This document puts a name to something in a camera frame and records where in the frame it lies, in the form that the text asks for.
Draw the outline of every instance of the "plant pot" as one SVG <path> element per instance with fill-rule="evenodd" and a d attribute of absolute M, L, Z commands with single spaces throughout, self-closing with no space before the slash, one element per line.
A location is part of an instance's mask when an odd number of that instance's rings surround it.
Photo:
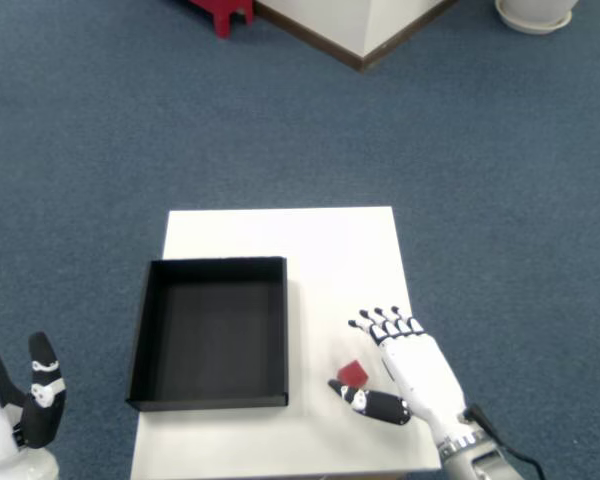
<path fill-rule="evenodd" d="M 578 0 L 495 0 L 502 21 L 520 32 L 543 35 L 571 21 Z"/>

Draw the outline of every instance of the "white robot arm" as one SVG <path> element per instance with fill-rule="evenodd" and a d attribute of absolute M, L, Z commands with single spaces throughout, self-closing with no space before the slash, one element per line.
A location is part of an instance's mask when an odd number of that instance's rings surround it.
<path fill-rule="evenodd" d="M 59 363 L 44 333 L 29 338 L 32 386 L 21 392 L 0 359 L 0 480 L 54 480 L 54 438 L 66 397 Z"/>
<path fill-rule="evenodd" d="M 412 413 L 427 422 L 451 480 L 523 480 L 504 457 L 502 444 L 480 409 L 467 409 L 460 384 L 435 339 L 415 318 L 403 317 L 397 307 L 391 312 L 361 310 L 361 318 L 349 325 L 369 334 L 380 348 L 402 397 L 358 390 L 337 380 L 329 385 L 362 415 L 402 425 Z"/>

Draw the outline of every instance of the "black box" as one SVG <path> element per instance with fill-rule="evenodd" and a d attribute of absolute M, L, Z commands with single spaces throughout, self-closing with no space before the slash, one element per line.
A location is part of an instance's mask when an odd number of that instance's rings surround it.
<path fill-rule="evenodd" d="M 132 355 L 138 410 L 287 405 L 286 259 L 151 262 Z"/>

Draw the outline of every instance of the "white table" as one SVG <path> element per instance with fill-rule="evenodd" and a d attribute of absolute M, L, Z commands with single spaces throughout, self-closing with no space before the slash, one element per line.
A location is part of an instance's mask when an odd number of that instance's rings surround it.
<path fill-rule="evenodd" d="M 327 386 L 358 359 L 369 388 L 396 393 L 360 308 L 399 304 L 407 285 L 390 207 L 173 211 L 164 258 L 284 256 L 288 407 L 140 413 L 132 479 L 265 477 L 438 468 L 428 427 L 357 415 Z"/>

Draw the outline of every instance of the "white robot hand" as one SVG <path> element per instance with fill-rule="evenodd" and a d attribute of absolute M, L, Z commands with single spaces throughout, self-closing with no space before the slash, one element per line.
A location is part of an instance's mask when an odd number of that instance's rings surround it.
<path fill-rule="evenodd" d="M 462 420 L 464 394 L 437 342 L 418 321 L 376 308 L 360 311 L 349 325 L 368 333 L 382 352 L 389 375 L 411 412 L 429 424 L 436 445 L 470 435 L 475 428 Z"/>
<path fill-rule="evenodd" d="M 360 310 L 360 318 L 349 320 L 349 325 L 371 336 L 402 395 L 353 389 L 331 380 L 329 385 L 355 411 L 399 425 L 406 423 L 411 412 L 427 422 L 452 480 L 523 480 L 500 445 L 536 466 L 544 480 L 539 463 L 502 444 L 479 407 L 467 409 L 462 388 L 437 342 L 415 318 L 403 316 L 397 307 L 390 313 L 375 308 L 373 313 Z"/>
<path fill-rule="evenodd" d="M 20 391 L 0 359 L 0 480 L 54 480 L 55 437 L 66 398 L 58 360 L 44 333 L 29 338 L 31 390 Z"/>

